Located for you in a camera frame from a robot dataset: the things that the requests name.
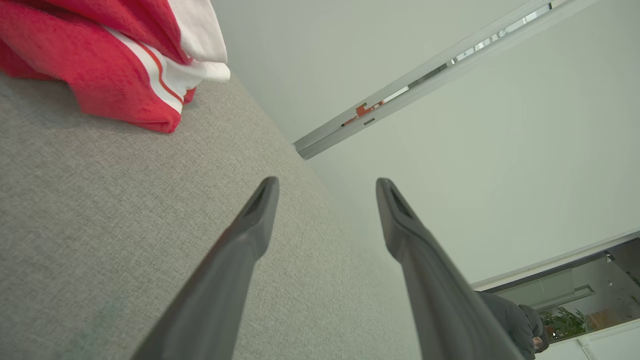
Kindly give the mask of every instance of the gray fabric sofa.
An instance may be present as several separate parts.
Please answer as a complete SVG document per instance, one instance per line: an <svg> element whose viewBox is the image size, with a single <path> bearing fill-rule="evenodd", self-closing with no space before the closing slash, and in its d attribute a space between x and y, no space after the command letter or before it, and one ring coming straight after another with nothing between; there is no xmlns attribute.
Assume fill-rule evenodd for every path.
<svg viewBox="0 0 640 360"><path fill-rule="evenodd" d="M0 117L0 359L129 358L271 175L276 224L234 358L419 357L399 266L350 235L236 78L199 86L170 135L4 74Z"/></svg>

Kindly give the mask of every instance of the person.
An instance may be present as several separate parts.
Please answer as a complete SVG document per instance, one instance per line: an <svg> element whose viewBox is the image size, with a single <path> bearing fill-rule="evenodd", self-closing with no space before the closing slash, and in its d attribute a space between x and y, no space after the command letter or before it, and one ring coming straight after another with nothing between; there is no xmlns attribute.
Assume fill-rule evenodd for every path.
<svg viewBox="0 0 640 360"><path fill-rule="evenodd" d="M549 347L549 337L542 326L542 319L534 309L526 305L518 306L495 294L477 294L526 360L535 359L535 354Z"/></svg>

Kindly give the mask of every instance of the red stripe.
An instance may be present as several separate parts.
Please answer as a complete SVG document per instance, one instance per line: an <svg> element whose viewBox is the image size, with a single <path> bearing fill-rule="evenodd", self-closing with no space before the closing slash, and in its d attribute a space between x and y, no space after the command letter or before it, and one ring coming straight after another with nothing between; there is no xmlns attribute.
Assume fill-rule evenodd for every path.
<svg viewBox="0 0 640 360"><path fill-rule="evenodd" d="M169 89L168 86L166 86L166 84L164 83L164 81L162 80L162 63L160 62L160 60L157 58L156 54L154 54L151 50L148 49L148 47L146 47L144 44L142 44L141 42L137 41L134 38L131 38L131 40L135 41L136 44L140 45L141 48L143 48L147 54L149 54L149 56L151 56L151 58L156 62L156 65L158 66L158 70L160 70L159 74L158 74L158 81L160 81L160 85L162 85L162 87L169 93L172 94L174 98L178 99L178 101L180 101L180 103L182 105L184 105L184 101L182 100L181 97L178 96L178 94L176 94L175 92L173 92L171 89Z"/></svg>

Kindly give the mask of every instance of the folded towel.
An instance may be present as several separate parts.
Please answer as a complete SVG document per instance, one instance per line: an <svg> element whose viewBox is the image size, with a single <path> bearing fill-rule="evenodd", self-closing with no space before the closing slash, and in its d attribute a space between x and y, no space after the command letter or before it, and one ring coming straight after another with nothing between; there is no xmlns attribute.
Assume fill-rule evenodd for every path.
<svg viewBox="0 0 640 360"><path fill-rule="evenodd" d="M0 69L65 81L92 115L171 133L226 62L208 0L0 1Z"/></svg>

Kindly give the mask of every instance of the green leaves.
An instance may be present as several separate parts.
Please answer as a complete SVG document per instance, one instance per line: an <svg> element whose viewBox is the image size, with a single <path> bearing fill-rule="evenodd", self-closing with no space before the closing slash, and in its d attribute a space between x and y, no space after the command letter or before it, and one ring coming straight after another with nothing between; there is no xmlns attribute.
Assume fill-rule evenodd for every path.
<svg viewBox="0 0 640 360"><path fill-rule="evenodd" d="M542 311L542 324L552 329L549 338L559 341L566 338L572 338L580 334L584 334L592 330L591 322L578 309L575 314L571 311L559 306L559 315L554 315L549 311Z"/></svg>

